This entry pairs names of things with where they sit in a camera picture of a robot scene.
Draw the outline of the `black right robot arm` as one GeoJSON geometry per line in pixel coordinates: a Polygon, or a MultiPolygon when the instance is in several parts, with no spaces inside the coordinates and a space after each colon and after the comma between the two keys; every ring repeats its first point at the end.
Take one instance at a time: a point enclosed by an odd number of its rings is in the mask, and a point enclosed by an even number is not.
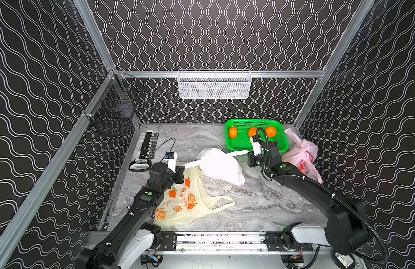
{"type": "Polygon", "coordinates": [[[286,226],[279,239],[284,248],[292,250],[303,244],[316,244],[373,264],[387,263],[387,245],[369,222],[362,202],[342,198],[304,175],[295,165],[284,162],[277,142],[269,140],[265,129],[249,131],[249,138],[252,144],[248,154],[249,167],[259,166],[264,179],[297,192],[327,217],[325,227],[302,222],[286,226]]]}

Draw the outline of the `white plastic bag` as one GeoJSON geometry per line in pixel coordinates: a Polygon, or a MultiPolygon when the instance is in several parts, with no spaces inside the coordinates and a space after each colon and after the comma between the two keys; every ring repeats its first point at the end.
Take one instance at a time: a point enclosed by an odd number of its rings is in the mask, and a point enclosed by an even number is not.
{"type": "Polygon", "coordinates": [[[187,163],[184,167],[186,169],[199,167],[207,177],[222,180],[235,186],[243,186],[246,178],[235,157],[248,153],[248,150],[225,153],[218,148],[205,148],[198,154],[196,161],[187,163]]]}

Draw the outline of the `pink plastic bag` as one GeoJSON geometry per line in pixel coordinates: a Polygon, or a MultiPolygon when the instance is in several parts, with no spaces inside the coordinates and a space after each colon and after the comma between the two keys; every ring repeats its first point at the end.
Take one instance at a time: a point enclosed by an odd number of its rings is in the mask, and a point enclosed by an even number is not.
{"type": "Polygon", "coordinates": [[[322,183],[321,175],[317,171],[314,161],[318,156],[318,146],[313,142],[305,139],[301,139],[290,128],[286,129],[285,134],[290,141],[294,144],[282,156],[282,161],[290,163],[298,168],[305,176],[317,180],[318,183],[322,183]]]}

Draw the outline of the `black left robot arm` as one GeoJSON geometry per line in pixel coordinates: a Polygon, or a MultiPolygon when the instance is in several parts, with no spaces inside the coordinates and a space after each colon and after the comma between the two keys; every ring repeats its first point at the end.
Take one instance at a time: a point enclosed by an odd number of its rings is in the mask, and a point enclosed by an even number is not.
{"type": "Polygon", "coordinates": [[[134,202],[117,226],[93,249],[84,249],[76,260],[77,269],[124,269],[149,248],[159,246],[161,228],[148,219],[173,184],[184,183],[184,166],[172,170],[165,163],[155,163],[147,184],[135,195],[134,202]]]}

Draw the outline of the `yellow bag with orange print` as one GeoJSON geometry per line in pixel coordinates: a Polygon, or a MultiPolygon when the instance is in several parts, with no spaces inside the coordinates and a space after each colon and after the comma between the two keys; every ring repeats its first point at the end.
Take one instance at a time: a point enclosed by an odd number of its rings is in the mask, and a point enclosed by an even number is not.
{"type": "Polygon", "coordinates": [[[204,189],[203,175],[197,167],[186,169],[184,183],[175,183],[165,191],[163,201],[154,212],[156,225],[162,228],[185,225],[236,204],[228,196],[210,196],[204,189]]]}

